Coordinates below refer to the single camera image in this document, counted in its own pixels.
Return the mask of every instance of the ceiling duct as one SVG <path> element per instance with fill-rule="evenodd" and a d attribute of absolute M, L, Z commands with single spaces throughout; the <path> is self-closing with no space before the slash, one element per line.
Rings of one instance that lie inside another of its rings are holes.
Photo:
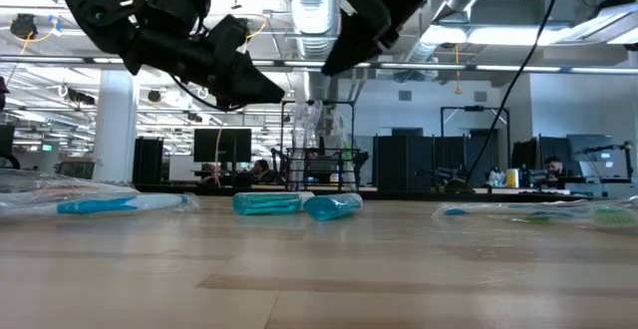
<path fill-rule="evenodd" d="M 325 60 L 332 49 L 330 40 L 337 30 L 337 0 L 291 0 L 295 30 L 301 35 L 324 35 L 328 38 L 297 40 L 299 56 L 304 60 Z M 304 100 L 325 100 L 330 79 L 321 73 L 304 73 Z"/>
<path fill-rule="evenodd" d="M 477 0 L 443 0 L 445 6 L 443 9 L 441 7 L 436 7 L 435 11 L 437 14 L 434 16 L 438 19 L 443 17 L 450 16 L 455 13 L 469 12 L 472 6 L 477 2 Z M 437 48 L 443 43 L 438 41 L 432 41 L 428 37 L 428 31 L 423 34 L 421 41 L 419 41 L 415 47 L 410 51 L 407 56 L 404 58 L 404 61 L 409 63 L 424 63 L 427 62 L 430 57 L 435 53 Z M 415 72 L 415 71 L 401 71 L 397 72 L 394 75 L 394 81 L 403 83 L 408 80 L 414 81 L 423 81 L 428 78 L 428 73 L 425 71 Z"/>

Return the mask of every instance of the table surface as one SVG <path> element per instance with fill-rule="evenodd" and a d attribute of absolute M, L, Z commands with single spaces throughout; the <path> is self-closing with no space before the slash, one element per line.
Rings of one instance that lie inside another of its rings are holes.
<path fill-rule="evenodd" d="M 638 237 L 433 220 L 191 213 L 0 225 L 4 328 L 637 328 Z"/>

